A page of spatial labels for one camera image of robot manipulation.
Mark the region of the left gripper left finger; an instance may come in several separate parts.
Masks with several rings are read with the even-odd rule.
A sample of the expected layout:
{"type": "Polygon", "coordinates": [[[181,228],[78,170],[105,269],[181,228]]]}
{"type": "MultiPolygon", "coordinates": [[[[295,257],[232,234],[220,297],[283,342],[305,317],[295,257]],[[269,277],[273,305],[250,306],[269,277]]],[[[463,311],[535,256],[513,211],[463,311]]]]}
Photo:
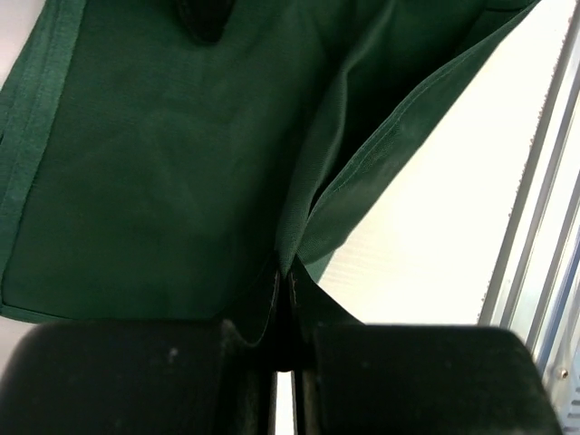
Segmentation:
{"type": "Polygon", "coordinates": [[[222,434],[273,434],[276,426],[275,323],[279,272],[265,271],[224,312],[229,327],[222,434]]]}

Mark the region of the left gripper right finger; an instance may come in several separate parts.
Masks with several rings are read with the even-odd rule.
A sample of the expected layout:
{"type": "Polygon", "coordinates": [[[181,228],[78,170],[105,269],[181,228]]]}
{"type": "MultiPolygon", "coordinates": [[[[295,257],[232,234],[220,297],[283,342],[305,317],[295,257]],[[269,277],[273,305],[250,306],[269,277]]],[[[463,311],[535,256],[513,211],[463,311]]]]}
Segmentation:
{"type": "Polygon", "coordinates": [[[324,323],[324,291],[307,272],[288,275],[293,338],[295,434],[324,434],[314,332],[324,323]]]}

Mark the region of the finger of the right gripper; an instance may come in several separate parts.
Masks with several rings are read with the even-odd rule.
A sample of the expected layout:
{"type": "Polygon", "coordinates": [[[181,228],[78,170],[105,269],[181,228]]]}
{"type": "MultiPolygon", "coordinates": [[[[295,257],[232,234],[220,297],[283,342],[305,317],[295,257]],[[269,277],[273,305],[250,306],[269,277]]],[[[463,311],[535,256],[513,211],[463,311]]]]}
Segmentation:
{"type": "Polygon", "coordinates": [[[177,0],[179,17],[191,35],[204,44],[220,41],[235,0],[177,0]]]}

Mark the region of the dark green cloth napkin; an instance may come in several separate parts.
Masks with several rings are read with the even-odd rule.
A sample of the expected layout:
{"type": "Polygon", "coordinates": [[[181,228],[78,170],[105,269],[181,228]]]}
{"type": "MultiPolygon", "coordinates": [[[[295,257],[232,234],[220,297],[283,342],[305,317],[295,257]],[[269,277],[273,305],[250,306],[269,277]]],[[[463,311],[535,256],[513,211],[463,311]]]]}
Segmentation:
{"type": "Polygon", "coordinates": [[[210,317],[339,247],[531,1],[49,1],[1,91],[1,312],[210,317]]]}

